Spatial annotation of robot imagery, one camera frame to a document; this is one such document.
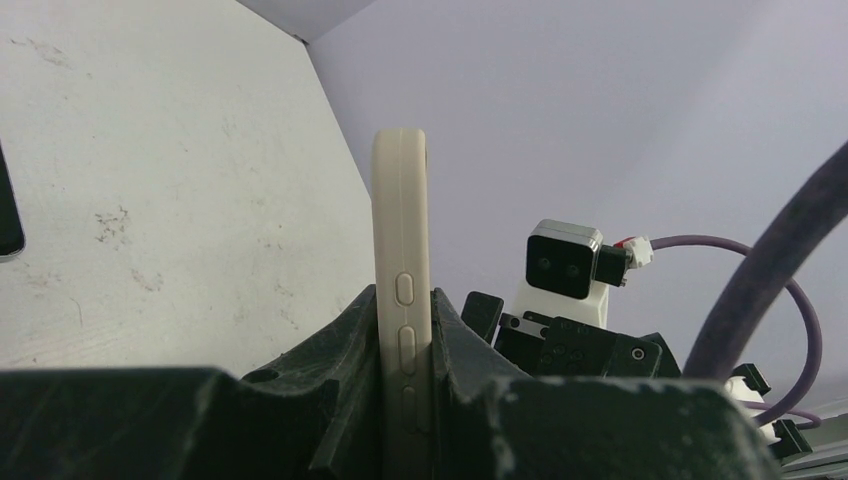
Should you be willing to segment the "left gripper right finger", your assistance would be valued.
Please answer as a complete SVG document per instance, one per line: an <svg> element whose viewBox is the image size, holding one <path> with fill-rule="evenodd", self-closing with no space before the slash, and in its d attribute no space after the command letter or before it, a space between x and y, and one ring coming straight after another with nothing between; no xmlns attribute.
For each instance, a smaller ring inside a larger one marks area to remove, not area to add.
<svg viewBox="0 0 848 480"><path fill-rule="evenodd" d="M753 421L712 382L534 378L434 290L437 479L777 479Z"/></svg>

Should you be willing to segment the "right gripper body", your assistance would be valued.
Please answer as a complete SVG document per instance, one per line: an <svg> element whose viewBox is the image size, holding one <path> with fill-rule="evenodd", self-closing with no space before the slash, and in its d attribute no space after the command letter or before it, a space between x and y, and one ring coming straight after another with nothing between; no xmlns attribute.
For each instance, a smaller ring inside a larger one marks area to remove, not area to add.
<svg viewBox="0 0 848 480"><path fill-rule="evenodd" d="M633 337L564 317L504 314L494 348L538 376L678 378L680 368L658 333Z"/></svg>

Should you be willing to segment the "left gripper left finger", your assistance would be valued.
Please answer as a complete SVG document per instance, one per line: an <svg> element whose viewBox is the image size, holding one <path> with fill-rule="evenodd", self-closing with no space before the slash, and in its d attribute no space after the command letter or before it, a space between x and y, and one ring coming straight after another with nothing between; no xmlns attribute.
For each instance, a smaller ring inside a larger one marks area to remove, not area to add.
<svg viewBox="0 0 848 480"><path fill-rule="evenodd" d="M235 378L216 368L1 375L5 479L377 479L376 297Z"/></svg>

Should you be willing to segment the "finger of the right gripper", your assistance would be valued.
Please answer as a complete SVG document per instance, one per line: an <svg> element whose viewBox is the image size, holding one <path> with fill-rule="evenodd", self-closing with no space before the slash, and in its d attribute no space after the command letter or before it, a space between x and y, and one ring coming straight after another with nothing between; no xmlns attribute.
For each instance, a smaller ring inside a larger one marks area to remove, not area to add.
<svg viewBox="0 0 848 480"><path fill-rule="evenodd" d="M466 326L491 344L503 313L504 301L500 297L471 291L465 299L461 319Z"/></svg>

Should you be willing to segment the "cream phone case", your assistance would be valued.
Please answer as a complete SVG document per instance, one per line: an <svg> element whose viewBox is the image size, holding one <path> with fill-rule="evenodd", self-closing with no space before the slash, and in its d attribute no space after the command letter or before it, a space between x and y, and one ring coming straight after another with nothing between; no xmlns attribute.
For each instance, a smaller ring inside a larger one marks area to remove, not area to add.
<svg viewBox="0 0 848 480"><path fill-rule="evenodd" d="M432 325L427 147L418 128L374 137L371 161L383 476L432 476Z"/></svg>

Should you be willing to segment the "black phone white edge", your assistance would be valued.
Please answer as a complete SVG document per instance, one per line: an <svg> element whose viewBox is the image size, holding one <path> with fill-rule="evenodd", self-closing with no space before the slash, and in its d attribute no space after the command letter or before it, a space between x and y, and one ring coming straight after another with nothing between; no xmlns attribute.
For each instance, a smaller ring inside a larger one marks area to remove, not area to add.
<svg viewBox="0 0 848 480"><path fill-rule="evenodd" d="M4 153L1 153L1 261L19 255L26 246L26 236L16 202L11 176Z"/></svg>

